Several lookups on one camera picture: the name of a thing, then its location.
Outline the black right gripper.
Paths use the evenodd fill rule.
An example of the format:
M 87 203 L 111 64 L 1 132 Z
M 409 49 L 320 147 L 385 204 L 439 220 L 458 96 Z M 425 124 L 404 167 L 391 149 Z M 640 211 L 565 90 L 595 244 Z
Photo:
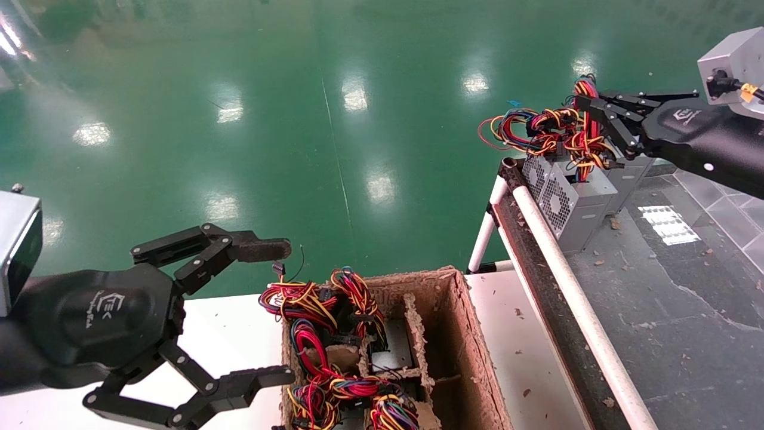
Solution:
M 642 148 L 623 122 L 631 113 L 652 110 L 642 120 L 642 144 L 650 155 L 735 191 L 763 198 L 762 120 L 699 100 L 698 90 L 684 93 L 598 91 L 575 95 L 575 106 L 588 109 L 604 136 L 632 161 Z

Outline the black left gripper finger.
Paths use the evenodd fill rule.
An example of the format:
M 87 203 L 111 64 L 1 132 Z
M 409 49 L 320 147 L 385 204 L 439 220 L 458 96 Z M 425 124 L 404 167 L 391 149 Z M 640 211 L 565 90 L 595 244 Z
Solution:
M 226 231 L 215 224 L 175 232 L 132 248 L 134 264 L 161 268 L 187 260 L 174 273 L 183 294 L 195 294 L 233 262 L 270 262 L 287 258 L 286 238 L 260 239 L 253 231 Z

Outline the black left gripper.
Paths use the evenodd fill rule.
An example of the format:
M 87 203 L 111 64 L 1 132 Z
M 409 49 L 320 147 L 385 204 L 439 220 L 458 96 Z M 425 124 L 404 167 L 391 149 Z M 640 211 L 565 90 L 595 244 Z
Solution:
M 12 387 L 73 389 L 99 417 L 150 429 L 200 429 L 246 409 L 265 388 L 295 382 L 288 365 L 213 378 L 177 345 L 185 311 L 174 280 L 153 266 L 31 278 L 12 308 Z M 123 397 L 167 363 L 196 392 L 177 407 Z

